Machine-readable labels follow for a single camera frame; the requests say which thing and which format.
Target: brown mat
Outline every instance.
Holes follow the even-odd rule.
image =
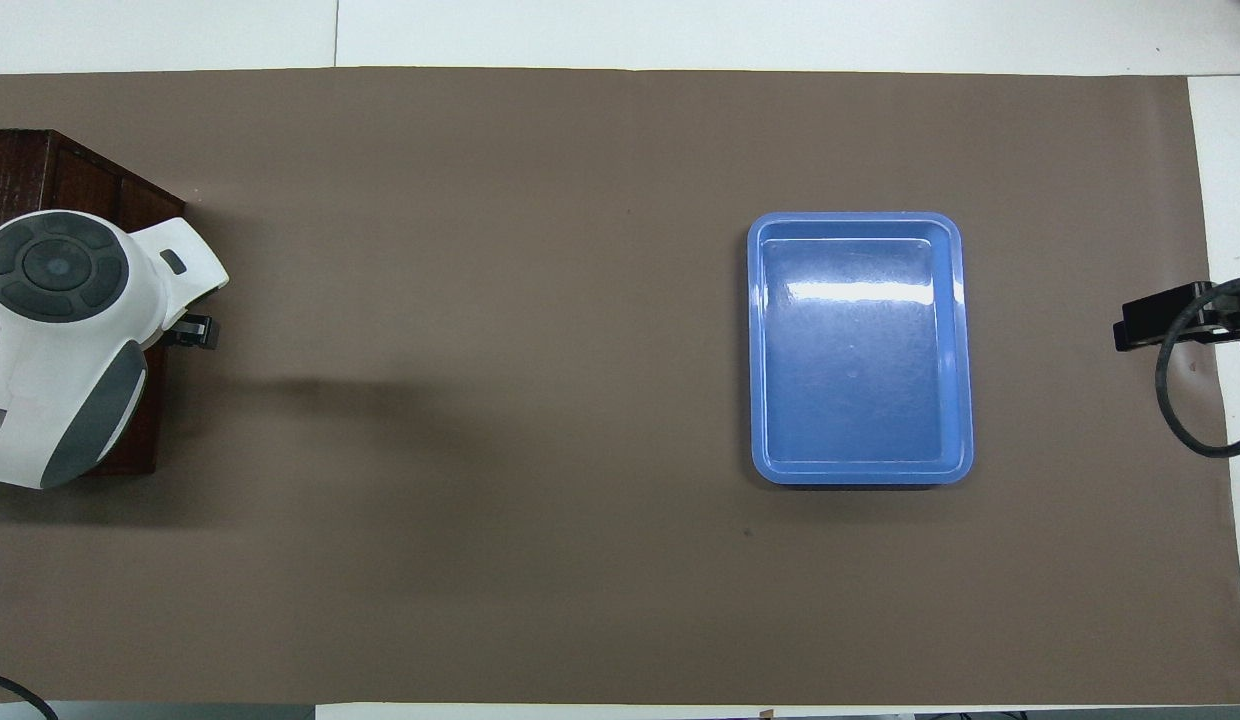
[[[0,670],[50,696],[1240,701],[1228,466],[1109,331],[1207,276],[1182,78],[30,76],[0,126],[185,197],[233,278],[157,475],[0,487]],[[769,209],[962,228],[962,483],[754,473]]]

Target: black cable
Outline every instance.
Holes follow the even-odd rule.
[[[0,688],[2,688],[5,691],[11,691],[17,694],[17,696],[20,696],[20,700],[26,701],[29,703],[29,705],[37,708],[38,711],[43,714],[45,719],[60,720],[60,716],[56,715],[56,711],[52,710],[52,706],[47,705],[47,701],[43,700],[43,698],[40,698],[38,693],[31,691],[31,689],[26,688],[25,685],[21,685],[20,683],[16,683],[16,680],[12,680],[11,678],[2,678],[2,675],[0,675]]]
[[[1179,341],[1179,336],[1193,322],[1193,316],[1197,315],[1197,311],[1221,295],[1240,295],[1240,278],[1233,279],[1229,283],[1220,283],[1218,286],[1211,288],[1211,290],[1203,292],[1184,306],[1180,314],[1176,316],[1176,322],[1167,331],[1163,346],[1158,351],[1158,364],[1154,367],[1154,392],[1158,393],[1158,409],[1163,413],[1167,426],[1193,452],[1208,457],[1236,457],[1240,455],[1240,441],[1230,442],[1229,445],[1207,445],[1200,439],[1193,437],[1184,429],[1184,424],[1179,421],[1179,418],[1177,418],[1176,410],[1172,409],[1172,398],[1167,390],[1167,366],[1171,363],[1172,351]]]

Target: white table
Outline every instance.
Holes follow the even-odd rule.
[[[332,64],[1185,74],[1211,279],[1240,275],[1240,0],[0,0],[0,73]],[[1229,439],[1236,439],[1240,348],[1219,348],[1219,368]],[[1240,551],[1240,459],[1231,471]],[[760,710],[357,705],[319,708],[319,716],[637,719]]]

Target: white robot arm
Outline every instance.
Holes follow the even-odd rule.
[[[113,447],[144,349],[228,275],[185,219],[128,234],[46,209],[0,227],[0,482],[48,488]]]

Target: wooden block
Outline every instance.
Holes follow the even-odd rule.
[[[81,209],[125,232],[185,213],[185,202],[57,131],[0,129],[0,224],[36,209]],[[88,475],[153,473],[162,419],[166,347],[145,351],[149,377],[135,415]]]

